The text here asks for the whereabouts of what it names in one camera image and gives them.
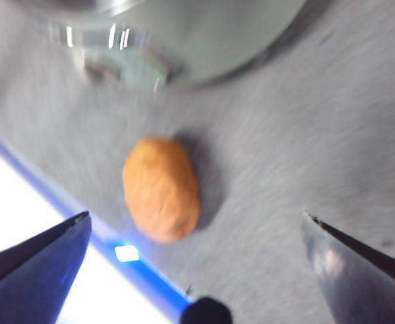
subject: small orange ball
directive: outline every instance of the small orange ball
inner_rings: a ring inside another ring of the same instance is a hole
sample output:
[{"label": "small orange ball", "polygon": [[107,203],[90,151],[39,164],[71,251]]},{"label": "small orange ball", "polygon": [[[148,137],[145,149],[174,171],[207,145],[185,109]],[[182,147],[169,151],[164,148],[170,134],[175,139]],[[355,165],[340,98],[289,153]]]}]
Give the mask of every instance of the small orange ball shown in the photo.
[{"label": "small orange ball", "polygon": [[143,138],[122,172],[125,200],[137,228],[150,239],[184,238],[199,220],[199,184],[186,151],[174,140]]}]

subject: orange potato-shaped object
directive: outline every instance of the orange potato-shaped object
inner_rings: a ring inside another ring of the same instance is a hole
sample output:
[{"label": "orange potato-shaped object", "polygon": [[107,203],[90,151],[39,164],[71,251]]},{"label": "orange potato-shaped object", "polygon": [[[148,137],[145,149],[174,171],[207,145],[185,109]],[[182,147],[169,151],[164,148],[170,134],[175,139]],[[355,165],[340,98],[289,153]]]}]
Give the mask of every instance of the orange potato-shaped object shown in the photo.
[{"label": "orange potato-shaped object", "polygon": [[187,236],[199,220],[199,184],[186,151],[174,140],[144,138],[122,173],[125,200],[137,228],[169,243]]}]

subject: blue light strip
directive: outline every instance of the blue light strip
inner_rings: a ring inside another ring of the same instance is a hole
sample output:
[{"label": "blue light strip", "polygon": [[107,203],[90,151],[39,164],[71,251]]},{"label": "blue light strip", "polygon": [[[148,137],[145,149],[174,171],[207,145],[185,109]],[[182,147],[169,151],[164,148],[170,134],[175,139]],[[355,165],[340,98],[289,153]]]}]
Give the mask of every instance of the blue light strip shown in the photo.
[{"label": "blue light strip", "polygon": [[[0,143],[0,156],[10,164],[43,198],[49,202],[65,218],[75,215],[75,210],[60,199],[54,190],[31,172],[21,161],[12,155]],[[95,232],[90,242],[109,260],[134,286],[140,290],[172,323],[178,323],[182,311],[191,303],[190,299],[176,290],[173,285],[162,278],[148,263],[140,258],[134,262],[119,262],[115,247],[123,245],[106,244]]]}]

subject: gray carpet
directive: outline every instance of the gray carpet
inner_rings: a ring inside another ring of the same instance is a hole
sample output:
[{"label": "gray carpet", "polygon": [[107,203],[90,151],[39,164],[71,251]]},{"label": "gray carpet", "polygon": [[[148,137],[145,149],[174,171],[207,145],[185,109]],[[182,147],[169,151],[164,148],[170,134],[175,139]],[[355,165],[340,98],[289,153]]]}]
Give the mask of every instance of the gray carpet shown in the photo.
[{"label": "gray carpet", "polygon": [[[123,162],[148,134],[182,140],[201,179],[199,228],[167,246],[123,200]],[[330,323],[301,212],[395,257],[395,0],[310,0],[258,62],[157,93],[88,86],[0,1],[0,140],[236,323]]]}]

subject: black object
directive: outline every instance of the black object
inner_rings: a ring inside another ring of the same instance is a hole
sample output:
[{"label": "black object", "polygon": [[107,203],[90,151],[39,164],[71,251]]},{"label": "black object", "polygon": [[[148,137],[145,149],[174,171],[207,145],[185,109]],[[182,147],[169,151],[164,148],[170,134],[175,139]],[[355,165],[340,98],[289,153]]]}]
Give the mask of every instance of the black object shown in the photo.
[{"label": "black object", "polygon": [[185,308],[181,324],[231,324],[230,310],[222,303],[204,297]]},{"label": "black object", "polygon": [[308,258],[337,324],[395,324],[395,259],[306,214]]},{"label": "black object", "polygon": [[0,252],[0,324],[56,321],[90,233],[84,212]]}]

